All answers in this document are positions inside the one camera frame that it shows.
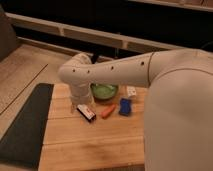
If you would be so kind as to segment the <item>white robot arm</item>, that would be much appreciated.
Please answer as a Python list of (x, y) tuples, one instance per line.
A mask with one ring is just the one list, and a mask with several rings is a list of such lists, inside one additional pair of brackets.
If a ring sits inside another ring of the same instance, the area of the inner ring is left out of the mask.
[(146, 171), (213, 171), (213, 53), (151, 52), (93, 64), (81, 53), (59, 69), (71, 99), (89, 100), (89, 85), (146, 87)]

